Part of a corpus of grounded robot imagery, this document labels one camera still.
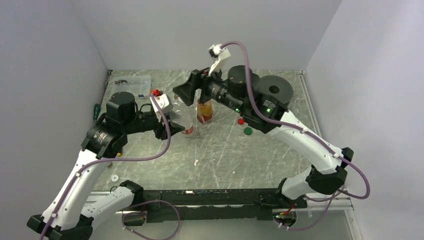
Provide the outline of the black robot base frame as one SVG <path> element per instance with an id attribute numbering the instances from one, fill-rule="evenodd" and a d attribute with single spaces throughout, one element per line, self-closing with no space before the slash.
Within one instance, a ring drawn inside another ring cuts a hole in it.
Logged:
<path id="1" fill-rule="evenodd" d="M 125 207 L 142 211 L 147 223 L 176 220 L 256 219 L 271 221 L 280 212 L 307 208 L 303 196 L 284 199 L 274 188 L 145 190 Z"/>

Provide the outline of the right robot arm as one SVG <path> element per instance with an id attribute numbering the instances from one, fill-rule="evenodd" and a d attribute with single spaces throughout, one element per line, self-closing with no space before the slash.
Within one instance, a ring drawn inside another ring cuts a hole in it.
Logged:
<path id="1" fill-rule="evenodd" d="M 249 100 L 248 84 L 252 87 L 253 103 Z M 309 160 L 311 165 L 305 171 L 280 182 L 275 194 L 280 207 L 287 208 L 308 193 L 332 195 L 345 184 L 347 171 L 343 160 L 350 162 L 353 151 L 324 141 L 296 118 L 288 109 L 293 88 L 284 78 L 250 73 L 247 81 L 244 65 L 232 67 L 227 79 L 222 79 L 221 72 L 196 69 L 172 91 L 190 106 L 197 90 L 201 91 L 201 102 L 215 100 L 239 113 L 251 128 L 282 140 Z"/>

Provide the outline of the clear bottle red label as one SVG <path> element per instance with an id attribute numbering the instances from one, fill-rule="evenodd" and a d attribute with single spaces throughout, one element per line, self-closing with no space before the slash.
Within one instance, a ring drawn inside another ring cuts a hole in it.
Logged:
<path id="1" fill-rule="evenodd" d="M 181 131 L 185 138 L 192 138 L 195 136 L 194 125 L 191 119 L 186 119 L 182 122 L 184 130 Z"/>

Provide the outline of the gold red tea bottle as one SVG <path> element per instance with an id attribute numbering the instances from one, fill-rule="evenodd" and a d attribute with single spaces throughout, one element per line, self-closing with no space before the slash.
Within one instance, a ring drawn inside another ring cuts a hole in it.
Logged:
<path id="1" fill-rule="evenodd" d="M 196 118 L 201 124 L 207 124 L 213 117 L 212 101 L 208 100 L 205 103 L 197 101 Z"/>

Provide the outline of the clear bottle white cap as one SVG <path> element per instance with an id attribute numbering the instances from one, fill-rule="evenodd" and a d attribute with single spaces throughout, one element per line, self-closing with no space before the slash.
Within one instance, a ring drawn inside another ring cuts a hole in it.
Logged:
<path id="1" fill-rule="evenodd" d="M 172 110 L 168 112 L 170 120 L 185 129 L 191 128 L 193 126 L 191 110 L 176 94 L 172 99 L 172 106 Z"/>

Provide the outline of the white tea bottle cap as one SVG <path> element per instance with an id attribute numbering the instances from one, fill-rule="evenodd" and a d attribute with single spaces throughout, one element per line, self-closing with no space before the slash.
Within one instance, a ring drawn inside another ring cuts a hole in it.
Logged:
<path id="1" fill-rule="evenodd" d="M 116 175 L 116 174 L 113 174 L 113 175 L 110 177 L 110 180 L 111 180 L 113 183 L 116 183 L 116 182 L 119 180 L 119 176 L 118 176 L 118 175 Z"/>

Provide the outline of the green bottle cap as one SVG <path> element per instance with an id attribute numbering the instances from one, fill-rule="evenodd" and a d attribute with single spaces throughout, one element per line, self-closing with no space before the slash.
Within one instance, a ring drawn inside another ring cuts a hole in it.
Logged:
<path id="1" fill-rule="evenodd" d="M 250 127 L 245 127 L 244 129 L 243 129 L 243 133 L 245 134 L 245 135 L 251 135 L 252 133 L 253 133 L 253 130 L 252 130 L 252 128 L 250 128 Z"/>

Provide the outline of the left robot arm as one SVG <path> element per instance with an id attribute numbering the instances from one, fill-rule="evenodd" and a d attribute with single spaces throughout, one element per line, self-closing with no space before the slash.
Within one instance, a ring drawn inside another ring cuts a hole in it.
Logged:
<path id="1" fill-rule="evenodd" d="M 42 214 L 27 221 L 27 227 L 40 239 L 88 240 L 117 211 L 137 210 L 143 205 L 143 187 L 130 180 L 95 203 L 86 202 L 106 168 L 119 161 L 118 152 L 128 143 L 128 135 L 152 131 L 157 139 L 170 141 L 183 129 L 171 122 L 173 105 L 168 95 L 152 90 L 149 100 L 148 110 L 143 111 L 132 93 L 112 95 L 105 112 L 87 131 L 76 163 L 56 198 Z"/>

